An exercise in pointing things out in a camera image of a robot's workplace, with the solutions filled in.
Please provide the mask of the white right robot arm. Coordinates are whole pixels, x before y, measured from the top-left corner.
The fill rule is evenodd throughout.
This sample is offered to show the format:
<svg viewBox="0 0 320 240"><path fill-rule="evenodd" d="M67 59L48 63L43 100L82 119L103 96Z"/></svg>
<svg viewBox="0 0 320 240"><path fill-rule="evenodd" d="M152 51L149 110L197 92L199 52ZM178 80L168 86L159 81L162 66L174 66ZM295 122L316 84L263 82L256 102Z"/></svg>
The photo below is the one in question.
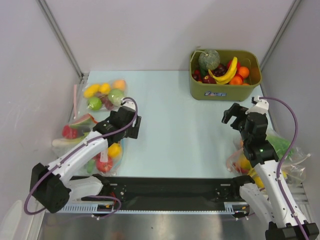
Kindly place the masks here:
<svg viewBox="0 0 320 240"><path fill-rule="evenodd" d="M268 197L264 197L249 175L233 178L231 196L245 200L257 217L266 224L267 240L315 240L319 236L316 223L309 222L299 209L281 171L281 163L267 140L269 104L254 100L253 107L234 103L223 113L222 123L235 117L231 127L240 132L243 153L260 177Z"/></svg>

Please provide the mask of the blue zip top bag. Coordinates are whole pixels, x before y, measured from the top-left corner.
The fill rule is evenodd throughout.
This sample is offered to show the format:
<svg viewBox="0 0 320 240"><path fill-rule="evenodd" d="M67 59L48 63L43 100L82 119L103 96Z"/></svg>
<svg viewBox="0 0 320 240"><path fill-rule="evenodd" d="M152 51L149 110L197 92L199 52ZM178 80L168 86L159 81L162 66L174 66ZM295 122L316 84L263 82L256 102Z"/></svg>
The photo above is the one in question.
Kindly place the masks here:
<svg viewBox="0 0 320 240"><path fill-rule="evenodd" d="M81 174L88 176L100 174L102 176L115 176L121 165L124 154L124 141L113 143L108 149L95 155L80 170Z"/></svg>

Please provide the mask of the red apple from bag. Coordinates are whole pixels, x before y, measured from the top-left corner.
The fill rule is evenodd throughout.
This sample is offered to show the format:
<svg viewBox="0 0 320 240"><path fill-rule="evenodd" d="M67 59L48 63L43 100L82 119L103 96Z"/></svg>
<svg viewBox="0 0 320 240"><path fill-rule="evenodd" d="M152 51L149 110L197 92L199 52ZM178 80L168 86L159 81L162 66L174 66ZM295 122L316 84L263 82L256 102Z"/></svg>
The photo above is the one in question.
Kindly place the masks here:
<svg viewBox="0 0 320 240"><path fill-rule="evenodd" d="M99 172L102 173L108 173L113 168L113 159L108 158L107 162L101 162L100 160L97 160L95 162L95 166Z"/></svg>

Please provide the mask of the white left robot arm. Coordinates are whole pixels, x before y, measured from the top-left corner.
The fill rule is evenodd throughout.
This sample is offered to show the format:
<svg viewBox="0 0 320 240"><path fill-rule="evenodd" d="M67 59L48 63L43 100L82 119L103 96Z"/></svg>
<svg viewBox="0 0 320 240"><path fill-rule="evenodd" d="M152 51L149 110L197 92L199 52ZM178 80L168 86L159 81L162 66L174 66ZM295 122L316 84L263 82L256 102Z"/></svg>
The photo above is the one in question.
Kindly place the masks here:
<svg viewBox="0 0 320 240"><path fill-rule="evenodd" d="M68 202L85 197L105 200L110 187L96 176L73 180L75 173L89 160L124 138L137 139L141 117L137 105L122 105L98 122L71 150L47 165L38 163L31 171L30 190L24 212L31 215L28 203L34 197L45 210L57 213Z"/></svg>

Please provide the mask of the yellow lemon from bag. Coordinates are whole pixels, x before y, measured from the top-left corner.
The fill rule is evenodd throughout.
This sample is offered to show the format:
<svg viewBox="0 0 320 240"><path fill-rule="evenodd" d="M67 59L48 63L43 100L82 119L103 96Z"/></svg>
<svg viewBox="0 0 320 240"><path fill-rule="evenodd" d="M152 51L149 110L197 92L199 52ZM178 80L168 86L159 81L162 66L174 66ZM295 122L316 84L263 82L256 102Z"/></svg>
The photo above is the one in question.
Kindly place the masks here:
<svg viewBox="0 0 320 240"><path fill-rule="evenodd" d="M110 158L118 158L122 155L122 146L119 143L113 143L110 147L108 147L107 155Z"/></svg>

